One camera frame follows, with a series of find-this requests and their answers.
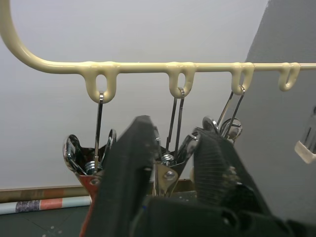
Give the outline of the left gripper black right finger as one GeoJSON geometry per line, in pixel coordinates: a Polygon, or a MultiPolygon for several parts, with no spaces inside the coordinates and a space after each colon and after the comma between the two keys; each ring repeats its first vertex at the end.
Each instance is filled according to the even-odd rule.
{"type": "Polygon", "coordinates": [[[197,127],[199,145],[194,153],[197,199],[234,212],[270,215],[271,211],[230,141],[197,127]]]}

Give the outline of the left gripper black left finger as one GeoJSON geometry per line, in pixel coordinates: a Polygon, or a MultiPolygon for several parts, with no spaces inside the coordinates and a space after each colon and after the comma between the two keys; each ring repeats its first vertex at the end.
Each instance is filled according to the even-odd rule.
{"type": "Polygon", "coordinates": [[[110,150],[92,210],[94,237],[126,237],[150,187],[160,145],[147,115],[137,116],[110,150]]]}

